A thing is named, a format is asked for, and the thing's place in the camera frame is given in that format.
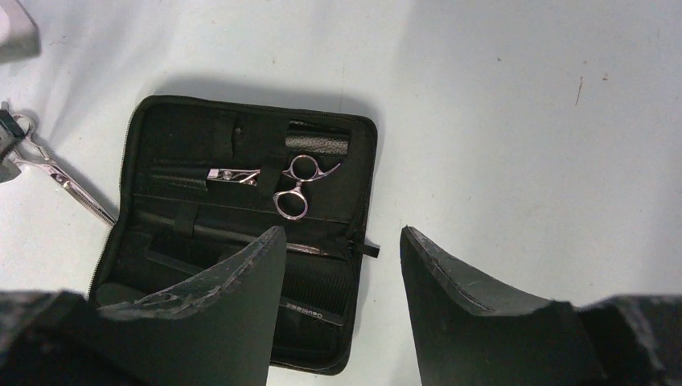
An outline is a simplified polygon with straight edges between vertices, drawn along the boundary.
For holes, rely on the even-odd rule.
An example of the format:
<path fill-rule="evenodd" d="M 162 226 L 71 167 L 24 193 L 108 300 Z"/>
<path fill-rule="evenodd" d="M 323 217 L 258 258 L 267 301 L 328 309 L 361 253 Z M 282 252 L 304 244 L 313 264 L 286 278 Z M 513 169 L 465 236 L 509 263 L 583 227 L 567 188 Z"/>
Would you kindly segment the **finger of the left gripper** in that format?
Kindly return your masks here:
<path fill-rule="evenodd" d="M 25 138 L 25 133 L 9 111 L 6 101 L 1 103 L 1 183 L 20 175 L 21 170 L 10 160 L 10 154 Z"/>

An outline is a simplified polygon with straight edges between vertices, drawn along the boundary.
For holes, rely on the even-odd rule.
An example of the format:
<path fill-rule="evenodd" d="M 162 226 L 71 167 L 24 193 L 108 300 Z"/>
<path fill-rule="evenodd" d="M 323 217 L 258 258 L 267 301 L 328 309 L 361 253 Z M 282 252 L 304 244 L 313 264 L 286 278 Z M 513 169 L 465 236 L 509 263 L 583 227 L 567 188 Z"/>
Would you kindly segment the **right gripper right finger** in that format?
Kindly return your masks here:
<path fill-rule="evenodd" d="M 620 294 L 588 306 L 526 293 L 416 228 L 401 271 L 424 385 L 678 385 L 681 297 Z"/>

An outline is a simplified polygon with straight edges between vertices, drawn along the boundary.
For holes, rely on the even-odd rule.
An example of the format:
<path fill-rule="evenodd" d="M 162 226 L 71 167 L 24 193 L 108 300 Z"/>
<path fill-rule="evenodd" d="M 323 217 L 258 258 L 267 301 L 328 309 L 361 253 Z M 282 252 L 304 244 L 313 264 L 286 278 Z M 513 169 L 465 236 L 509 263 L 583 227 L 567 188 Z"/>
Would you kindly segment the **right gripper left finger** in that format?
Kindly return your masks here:
<path fill-rule="evenodd" d="M 1 295 L 4 385 L 263 385 L 286 264 L 273 227 L 233 256 L 134 302 Z"/>

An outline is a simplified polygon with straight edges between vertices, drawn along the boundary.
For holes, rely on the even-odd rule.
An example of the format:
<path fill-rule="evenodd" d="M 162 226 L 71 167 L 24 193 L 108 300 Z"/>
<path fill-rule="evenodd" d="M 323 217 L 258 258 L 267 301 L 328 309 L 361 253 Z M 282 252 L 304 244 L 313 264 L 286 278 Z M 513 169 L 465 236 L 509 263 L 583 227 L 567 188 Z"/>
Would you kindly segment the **silver scissors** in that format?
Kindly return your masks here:
<path fill-rule="evenodd" d="M 35 141 L 35 133 L 38 127 L 35 121 L 20 113 L 11 113 L 10 117 L 18 123 L 18 127 L 24 133 L 24 138 L 9 153 L 9 161 L 19 168 L 27 166 L 41 170 L 75 201 L 99 220 L 112 227 L 116 222 L 112 214 L 51 156 L 45 146 L 39 145 Z"/>
<path fill-rule="evenodd" d="M 301 220 L 309 211 L 304 185 L 324 179 L 336 172 L 342 163 L 324 170 L 318 159 L 298 154 L 283 166 L 262 166 L 259 169 L 211 168 L 207 181 L 238 183 L 259 188 L 271 196 L 278 214 L 287 220 Z"/>

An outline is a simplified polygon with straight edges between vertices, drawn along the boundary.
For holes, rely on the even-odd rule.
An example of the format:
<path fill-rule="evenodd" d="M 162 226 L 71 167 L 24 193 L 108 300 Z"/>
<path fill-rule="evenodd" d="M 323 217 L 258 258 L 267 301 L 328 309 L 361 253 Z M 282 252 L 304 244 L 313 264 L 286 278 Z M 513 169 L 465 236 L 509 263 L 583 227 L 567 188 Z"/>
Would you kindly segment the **black handled comb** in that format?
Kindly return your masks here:
<path fill-rule="evenodd" d="M 226 220 L 199 216 L 192 233 L 186 236 L 171 219 L 139 211 L 124 231 L 118 250 L 101 261 L 109 269 L 92 287 L 92 299 L 99 306 L 108 306 L 164 290 L 230 258 L 273 226 L 282 226 L 286 236 L 294 238 L 287 244 L 286 262 L 294 255 L 337 259 L 348 264 L 337 248 L 320 248 L 318 242 L 324 232 L 305 224 L 286 224 L 284 220 L 257 213 Z"/>

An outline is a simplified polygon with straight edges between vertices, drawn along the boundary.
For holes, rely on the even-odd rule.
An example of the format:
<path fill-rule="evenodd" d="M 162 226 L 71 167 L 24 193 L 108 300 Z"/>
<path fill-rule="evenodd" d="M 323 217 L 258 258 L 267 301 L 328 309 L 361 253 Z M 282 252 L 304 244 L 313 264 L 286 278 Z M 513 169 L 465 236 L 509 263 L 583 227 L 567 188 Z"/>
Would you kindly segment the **black zippered tool case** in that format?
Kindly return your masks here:
<path fill-rule="evenodd" d="M 333 353 L 288 355 L 273 345 L 271 363 L 300 372 L 339 374 L 351 354 L 362 261 L 379 252 L 365 242 L 377 146 L 375 123 L 359 115 L 190 96 L 144 98 L 129 120 L 119 182 L 120 212 L 93 274 L 91 302 L 97 305 L 91 289 L 109 269 L 101 261 L 118 250 L 139 211 L 171 219 L 186 236 L 199 216 L 226 220 L 257 213 L 286 224 L 305 224 L 324 232 L 320 248 L 337 248 L 351 266 L 347 322 Z M 326 178 L 303 186 L 310 207 L 301 220 L 281 217 L 272 197 L 257 187 L 206 180 L 211 168 L 283 166 L 298 154 L 314 156 L 324 170 L 342 163 Z"/>

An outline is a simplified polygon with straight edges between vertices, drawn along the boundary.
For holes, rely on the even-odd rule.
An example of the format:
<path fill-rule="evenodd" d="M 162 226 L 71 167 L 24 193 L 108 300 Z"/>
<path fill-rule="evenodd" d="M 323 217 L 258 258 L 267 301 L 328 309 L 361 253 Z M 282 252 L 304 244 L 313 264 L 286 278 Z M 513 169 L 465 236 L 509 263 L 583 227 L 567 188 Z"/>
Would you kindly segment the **black straight comb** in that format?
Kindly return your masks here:
<path fill-rule="evenodd" d="M 347 322 L 353 276 L 337 259 L 289 256 L 273 345 L 288 355 L 331 354 Z"/>

